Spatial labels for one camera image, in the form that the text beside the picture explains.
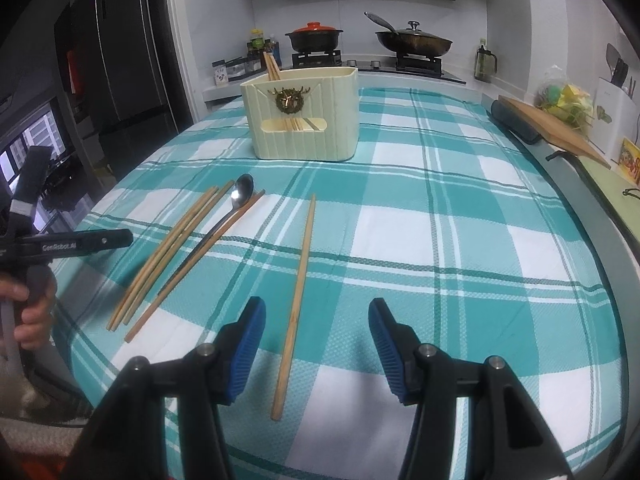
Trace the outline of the person's left hand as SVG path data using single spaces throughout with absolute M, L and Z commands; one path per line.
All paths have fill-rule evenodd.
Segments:
M 38 350 L 49 340 L 54 322 L 52 310 L 57 287 L 55 277 L 49 271 L 47 287 L 42 295 L 35 302 L 29 302 L 22 310 L 21 321 L 15 326 L 14 338 L 24 350 Z M 28 294 L 29 290 L 25 285 L 9 274 L 1 274 L 2 299 L 23 302 L 28 300 Z

